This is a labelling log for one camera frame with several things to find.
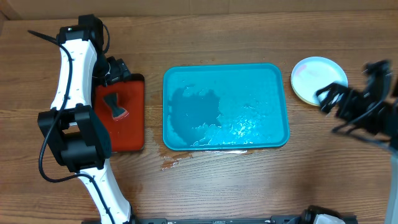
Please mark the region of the light blue plate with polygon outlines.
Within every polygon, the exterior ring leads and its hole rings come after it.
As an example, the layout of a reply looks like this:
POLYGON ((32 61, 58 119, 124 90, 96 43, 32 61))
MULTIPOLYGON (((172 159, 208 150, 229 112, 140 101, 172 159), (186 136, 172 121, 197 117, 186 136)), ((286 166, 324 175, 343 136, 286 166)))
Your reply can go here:
POLYGON ((290 83, 292 87, 315 90, 331 83, 348 86, 348 79, 343 69, 334 61, 325 57, 308 57, 293 68, 290 83))

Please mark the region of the green-rimmed plate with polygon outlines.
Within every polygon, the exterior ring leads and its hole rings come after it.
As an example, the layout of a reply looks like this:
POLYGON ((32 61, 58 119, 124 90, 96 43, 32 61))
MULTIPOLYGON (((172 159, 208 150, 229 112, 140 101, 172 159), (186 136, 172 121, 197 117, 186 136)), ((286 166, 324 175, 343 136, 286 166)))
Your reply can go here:
POLYGON ((297 97, 303 102, 312 105, 312 106, 320 106, 319 100, 315 96, 315 90, 308 89, 305 87, 304 89, 292 87, 294 93, 297 97))

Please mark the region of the orange sponge with black scourer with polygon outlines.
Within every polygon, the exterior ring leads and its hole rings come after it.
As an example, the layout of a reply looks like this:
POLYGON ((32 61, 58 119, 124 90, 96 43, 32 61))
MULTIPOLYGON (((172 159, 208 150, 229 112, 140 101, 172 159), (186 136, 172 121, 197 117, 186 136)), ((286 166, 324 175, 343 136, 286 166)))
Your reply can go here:
POLYGON ((108 95, 105 95, 103 97, 103 101, 111 110, 112 118, 115 121, 123 119, 129 114, 125 108, 119 106, 119 98, 117 93, 110 93, 108 95))

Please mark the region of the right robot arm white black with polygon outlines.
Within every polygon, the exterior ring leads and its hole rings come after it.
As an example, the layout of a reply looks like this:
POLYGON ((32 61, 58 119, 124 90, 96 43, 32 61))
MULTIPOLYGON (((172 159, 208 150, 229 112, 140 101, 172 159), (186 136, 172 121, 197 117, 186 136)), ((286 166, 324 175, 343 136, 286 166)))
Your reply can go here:
POLYGON ((315 92, 320 111, 338 107, 336 117, 345 121, 332 132, 375 144, 391 153, 391 189, 385 223, 397 223, 397 102, 388 103, 392 70, 389 60, 367 63, 368 84, 363 91, 333 82, 315 92))

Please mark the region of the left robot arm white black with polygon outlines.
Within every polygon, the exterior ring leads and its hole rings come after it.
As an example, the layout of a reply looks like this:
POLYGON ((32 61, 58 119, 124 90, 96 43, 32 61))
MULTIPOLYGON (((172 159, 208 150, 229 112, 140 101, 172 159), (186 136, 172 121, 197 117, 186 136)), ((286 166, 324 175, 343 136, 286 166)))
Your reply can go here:
POLYGON ((97 206, 100 223, 135 223, 111 169, 111 138, 93 108, 97 86, 133 76, 123 60, 105 56, 108 28, 88 14, 79 16, 75 26, 61 27, 56 37, 31 34, 55 44, 61 53, 55 98, 37 118, 44 136, 38 161, 41 176, 51 183, 80 179, 97 206))

